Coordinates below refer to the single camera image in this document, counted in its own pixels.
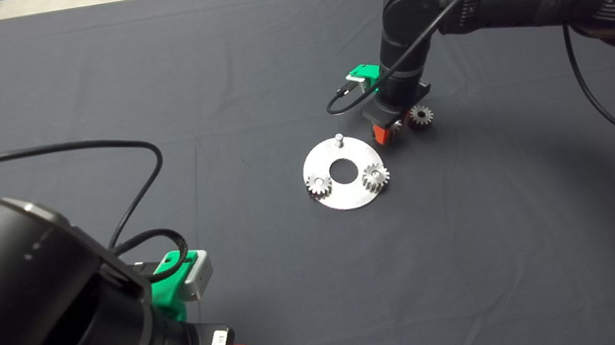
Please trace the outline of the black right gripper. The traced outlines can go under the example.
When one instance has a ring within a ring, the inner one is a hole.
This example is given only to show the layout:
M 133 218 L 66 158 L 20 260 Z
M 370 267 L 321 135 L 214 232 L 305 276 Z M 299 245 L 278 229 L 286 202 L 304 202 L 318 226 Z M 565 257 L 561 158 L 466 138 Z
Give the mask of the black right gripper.
M 375 92 L 361 108 L 361 115 L 372 124 L 371 138 L 380 145 L 389 146 L 396 139 L 394 122 L 402 121 L 404 124 L 414 122 L 414 106 L 420 103 L 431 91 L 431 83 L 419 81 L 413 93 L 404 98 L 386 101 L 386 98 Z

